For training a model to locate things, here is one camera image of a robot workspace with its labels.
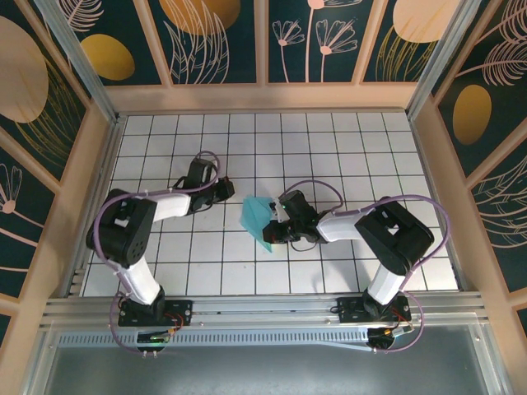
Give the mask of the light blue cloth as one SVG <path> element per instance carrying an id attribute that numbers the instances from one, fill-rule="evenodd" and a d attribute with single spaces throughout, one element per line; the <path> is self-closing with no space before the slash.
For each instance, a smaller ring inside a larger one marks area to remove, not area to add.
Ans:
<path id="1" fill-rule="evenodd" d="M 264 240 L 263 230 L 271 221 L 273 212 L 270 197 L 245 197 L 242 203 L 240 225 L 267 251 L 272 252 L 269 242 Z"/>

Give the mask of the grey metal plate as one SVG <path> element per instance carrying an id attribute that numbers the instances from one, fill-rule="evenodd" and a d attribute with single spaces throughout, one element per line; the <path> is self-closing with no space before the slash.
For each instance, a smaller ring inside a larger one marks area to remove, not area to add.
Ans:
<path id="1" fill-rule="evenodd" d="M 37 342 L 22 395 L 515 395 L 476 324 L 427 328 L 396 353 L 329 345 L 183 345 L 143 358 L 107 331 Z"/>

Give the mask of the long aluminium mounting rail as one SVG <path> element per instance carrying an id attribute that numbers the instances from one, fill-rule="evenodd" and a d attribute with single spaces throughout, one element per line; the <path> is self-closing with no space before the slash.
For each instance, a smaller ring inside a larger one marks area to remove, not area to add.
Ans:
<path id="1" fill-rule="evenodd" d="M 193 301 L 190 328 L 264 329 L 323 328 L 339 325 L 330 308 L 340 294 L 190 296 Z M 415 325 L 488 324 L 489 317 L 478 292 L 417 292 L 409 297 Z M 39 329 L 107 329 L 110 297 L 48 300 Z"/>

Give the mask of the aluminium table side rail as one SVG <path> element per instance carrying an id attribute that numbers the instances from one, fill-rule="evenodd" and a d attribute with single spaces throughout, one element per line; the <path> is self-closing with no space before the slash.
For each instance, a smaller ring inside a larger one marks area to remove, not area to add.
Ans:
<path id="1" fill-rule="evenodd" d="M 65 269 L 60 287 L 56 292 L 59 298 L 68 298 L 70 296 L 77 270 L 83 269 L 89 258 L 90 250 L 86 246 L 86 235 L 92 221 L 100 210 L 102 202 L 105 200 L 107 187 L 110 182 L 110 171 L 117 156 L 116 152 L 124 132 L 126 119 L 126 116 L 119 116 L 115 123 L 110 125 L 101 148 L 98 150 L 94 169 L 91 172 L 90 183 L 82 202 L 80 224 L 76 233 L 70 263 Z"/>

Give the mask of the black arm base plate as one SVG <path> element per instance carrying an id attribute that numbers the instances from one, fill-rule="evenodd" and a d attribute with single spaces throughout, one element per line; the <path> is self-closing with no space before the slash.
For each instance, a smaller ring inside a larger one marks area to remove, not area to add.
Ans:
<path id="1" fill-rule="evenodd" d="M 365 296 L 340 297 L 332 312 L 340 323 L 396 323 L 399 319 L 412 321 L 408 299 L 399 295 L 382 305 Z"/>
<path id="2" fill-rule="evenodd" d="M 148 306 L 126 300 L 119 308 L 118 326 L 121 328 L 189 326 L 192 308 L 191 300 L 166 300 Z"/>

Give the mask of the aluminium frame post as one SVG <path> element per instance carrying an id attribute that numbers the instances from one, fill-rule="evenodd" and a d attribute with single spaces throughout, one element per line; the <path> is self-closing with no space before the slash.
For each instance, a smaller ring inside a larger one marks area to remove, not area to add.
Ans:
<path id="1" fill-rule="evenodd" d="M 442 71 L 458 48 L 470 23 L 477 14 L 481 0 L 461 0 L 445 29 L 441 39 L 434 48 L 416 90 L 406 109 L 408 121 L 411 123 L 419 114 L 421 108 L 431 93 L 433 86 L 439 79 Z"/>
<path id="2" fill-rule="evenodd" d="M 42 17 L 48 22 L 49 28 L 60 43 L 61 48 L 71 59 L 73 67 L 86 88 L 91 93 L 92 99 L 99 106 L 105 118 L 112 126 L 115 126 L 118 118 L 117 112 L 112 105 L 101 79 L 89 62 L 80 41 L 69 27 L 66 18 L 56 0 L 34 0 Z"/>

